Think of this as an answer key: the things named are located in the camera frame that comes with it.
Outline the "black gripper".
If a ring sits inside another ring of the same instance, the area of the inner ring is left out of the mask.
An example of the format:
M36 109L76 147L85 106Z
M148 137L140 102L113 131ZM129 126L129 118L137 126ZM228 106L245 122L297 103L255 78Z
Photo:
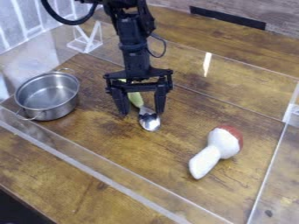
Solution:
M125 71L105 73L105 91L112 95L118 113L125 116L129 112L129 100L126 93L154 91L154 112L164 112L165 96L173 89L173 71L150 67L145 76L128 77Z

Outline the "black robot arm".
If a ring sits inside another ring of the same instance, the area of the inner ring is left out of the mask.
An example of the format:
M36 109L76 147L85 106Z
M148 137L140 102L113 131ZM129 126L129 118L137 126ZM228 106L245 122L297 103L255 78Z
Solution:
M173 89L170 69L150 66L146 38L154 30L154 18L145 0L78 0L84 4L101 4L110 17L118 36L124 70L106 73L106 93L110 94L121 115L129 112L128 94L153 91L154 113L164 112L165 96Z

